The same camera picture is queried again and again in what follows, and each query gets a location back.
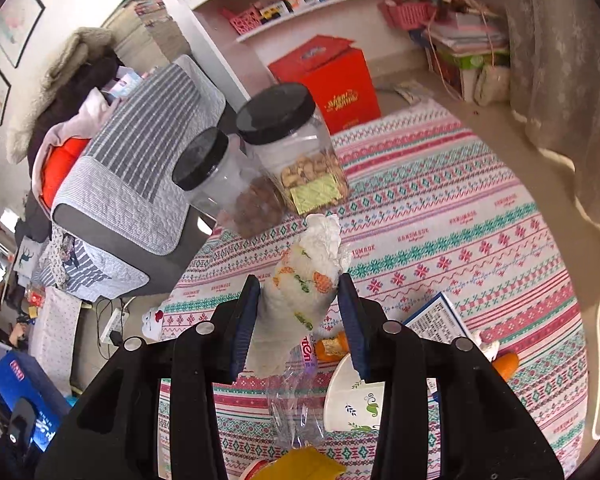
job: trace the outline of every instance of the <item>curtain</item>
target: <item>curtain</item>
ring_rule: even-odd
[[[538,147],[573,161],[576,195],[600,223],[600,9],[593,0],[484,0],[503,9],[510,103]]]

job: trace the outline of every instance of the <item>yellow-green label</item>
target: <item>yellow-green label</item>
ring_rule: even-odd
[[[342,198],[342,195],[338,189],[336,178],[329,173],[304,184],[304,186],[291,188],[291,197],[296,204],[298,214],[303,215],[333,200]]]

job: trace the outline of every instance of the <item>white paper cup with leaf print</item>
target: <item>white paper cup with leaf print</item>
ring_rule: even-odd
[[[351,356],[342,359],[331,377],[324,401],[326,431],[377,431],[380,428],[384,383],[366,384],[353,368]]]

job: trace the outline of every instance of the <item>jar of nuts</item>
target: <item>jar of nuts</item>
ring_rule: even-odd
[[[230,139],[217,128],[189,143],[171,178],[193,207],[221,218],[224,227],[242,238],[262,234],[282,221],[285,208],[276,187],[241,152],[240,139]]]
[[[264,90],[238,111],[236,123],[247,155],[266,169],[291,212],[305,216],[349,194],[327,127],[304,85]]]

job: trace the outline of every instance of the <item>red box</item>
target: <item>red box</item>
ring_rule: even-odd
[[[309,89],[331,135],[380,117],[365,57],[351,43],[315,36],[269,65],[281,83],[302,83]]]

